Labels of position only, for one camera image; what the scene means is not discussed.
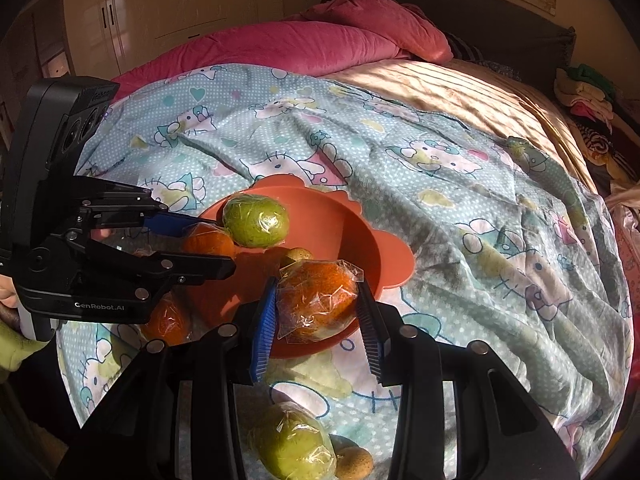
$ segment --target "light blue bedsheet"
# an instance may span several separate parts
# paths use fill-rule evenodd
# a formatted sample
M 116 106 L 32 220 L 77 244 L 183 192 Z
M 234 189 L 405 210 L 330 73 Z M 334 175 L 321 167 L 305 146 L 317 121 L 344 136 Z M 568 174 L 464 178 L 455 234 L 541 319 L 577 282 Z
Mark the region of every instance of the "light blue bedsheet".
M 583 474 L 608 442 L 632 349 L 612 224 L 601 197 L 527 142 L 329 80 L 231 64 L 153 83 L 114 105 L 79 173 L 149 187 L 192 215 L 270 174 L 347 190 L 375 228 L 415 254 L 414 276 L 384 301 L 438 340 L 487 341 Z M 58 346 L 84 422 L 140 342 L 126 326 L 70 322 Z M 308 360 L 271 362 L 268 381 L 272 396 L 292 397 L 331 433 L 369 449 L 376 478 L 386 478 L 399 390 L 377 386 L 359 333 Z M 269 393 L 238 393 L 246 426 Z M 245 461 L 249 478 L 266 478 L 254 457 Z

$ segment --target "headboard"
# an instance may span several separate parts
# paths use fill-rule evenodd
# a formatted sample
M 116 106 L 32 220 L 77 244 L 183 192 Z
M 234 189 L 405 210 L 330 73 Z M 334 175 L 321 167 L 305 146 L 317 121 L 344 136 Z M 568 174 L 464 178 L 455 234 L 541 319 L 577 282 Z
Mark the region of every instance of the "headboard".
M 442 31 L 511 66 L 523 82 L 553 95 L 556 68 L 569 65 L 575 31 L 505 0 L 396 0 L 419 6 Z

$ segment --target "pink blanket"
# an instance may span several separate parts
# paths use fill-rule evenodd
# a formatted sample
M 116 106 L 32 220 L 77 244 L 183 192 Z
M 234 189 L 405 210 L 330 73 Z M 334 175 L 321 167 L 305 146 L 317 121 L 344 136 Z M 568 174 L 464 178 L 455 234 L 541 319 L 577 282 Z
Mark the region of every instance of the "pink blanket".
M 437 63 L 452 59 L 444 35 L 393 0 L 332 0 L 282 22 L 221 30 L 177 46 L 115 78 L 120 83 L 115 100 L 214 64 L 256 64 L 322 76 L 411 54 Z

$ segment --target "orange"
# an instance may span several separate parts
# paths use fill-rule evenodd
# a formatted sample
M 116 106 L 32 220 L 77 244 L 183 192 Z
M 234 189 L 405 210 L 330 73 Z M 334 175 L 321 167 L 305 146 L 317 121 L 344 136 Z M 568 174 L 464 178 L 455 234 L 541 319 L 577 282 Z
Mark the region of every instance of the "orange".
M 281 333 L 294 329 L 287 342 L 320 341 L 353 321 L 358 290 L 344 264 L 301 260 L 283 272 L 277 295 Z
M 222 229 L 202 222 L 191 228 L 182 243 L 182 250 L 186 253 L 236 257 L 236 246 L 231 236 Z
M 169 346 L 179 345 L 189 339 L 191 320 L 169 292 L 156 305 L 149 322 L 140 325 L 140 332 L 149 341 L 162 339 Z

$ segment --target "plastic bowl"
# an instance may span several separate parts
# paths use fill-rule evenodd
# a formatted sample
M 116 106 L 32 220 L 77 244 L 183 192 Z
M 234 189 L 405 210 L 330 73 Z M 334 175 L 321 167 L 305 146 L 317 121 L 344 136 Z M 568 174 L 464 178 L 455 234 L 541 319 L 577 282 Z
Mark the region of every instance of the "plastic bowl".
M 239 304 L 258 300 L 268 277 L 279 276 L 281 258 L 295 247 L 311 251 L 317 260 L 345 260 L 360 267 L 377 299 L 384 288 L 404 284 L 414 272 L 411 249 L 395 235 L 373 229 L 362 217 L 360 204 L 349 200 L 344 191 L 321 192 L 287 174 L 268 176 L 240 192 L 278 200 L 289 213 L 289 234 L 283 243 L 266 250 L 238 247 L 233 276 L 188 288 L 194 307 L 210 328 L 231 321 Z M 201 218 L 221 220 L 228 199 L 215 203 Z M 321 352 L 357 328 L 356 319 L 335 336 L 304 344 L 288 344 L 276 338 L 271 357 L 284 359 Z

